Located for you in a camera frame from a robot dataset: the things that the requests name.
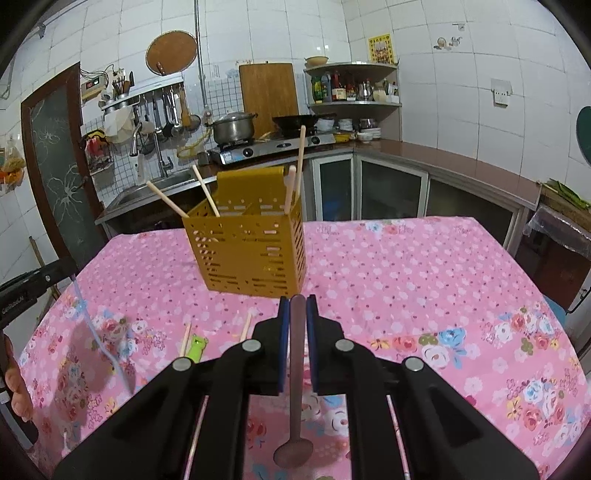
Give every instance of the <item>cooking pot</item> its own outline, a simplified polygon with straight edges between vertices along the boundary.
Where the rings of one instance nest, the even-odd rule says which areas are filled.
[[[250,140],[255,135],[252,119],[258,113],[227,113],[213,123],[213,139],[218,145]]]

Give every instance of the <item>plastic wrap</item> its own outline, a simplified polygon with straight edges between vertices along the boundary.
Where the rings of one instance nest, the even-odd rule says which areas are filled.
[[[547,205],[540,205],[525,224],[523,233],[529,236],[532,230],[549,236],[557,244],[591,260],[591,233]]]

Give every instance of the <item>cabinet door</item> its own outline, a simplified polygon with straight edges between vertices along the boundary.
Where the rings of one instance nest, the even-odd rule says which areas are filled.
[[[514,211],[442,181],[429,180],[427,215],[474,217],[501,245],[505,245]]]
[[[427,173],[361,158],[361,219],[423,216]]]
[[[353,219],[353,161],[337,155],[313,161],[316,219],[342,222]]]

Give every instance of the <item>chopstick cylinder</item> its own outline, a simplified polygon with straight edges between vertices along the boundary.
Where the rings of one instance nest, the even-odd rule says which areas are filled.
[[[152,190],[156,195],[158,195],[163,200],[164,203],[166,203],[169,207],[171,207],[172,210],[177,212],[181,217],[189,218],[189,216],[185,212],[183,212],[176,203],[174,203],[164,193],[162,193],[160,191],[160,189],[156,185],[154,185],[151,181],[148,180],[146,182],[146,185],[150,188],[150,190]]]
[[[199,180],[199,183],[201,184],[201,188],[203,189],[203,193],[207,197],[207,201],[209,202],[209,205],[211,205],[211,207],[212,207],[213,213],[216,214],[216,217],[219,217],[220,212],[218,211],[216,204],[213,201],[211,194],[209,193],[209,190],[205,186],[205,182],[203,181],[203,177],[199,173],[199,169],[197,168],[196,165],[193,165],[193,171],[195,172],[195,175],[197,176],[197,179]]]

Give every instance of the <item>yellow perforated basket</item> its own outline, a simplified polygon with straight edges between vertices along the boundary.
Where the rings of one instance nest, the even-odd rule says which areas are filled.
[[[213,195],[183,219],[209,290],[278,298],[300,292],[306,274],[301,198],[285,201],[283,167],[220,172]]]

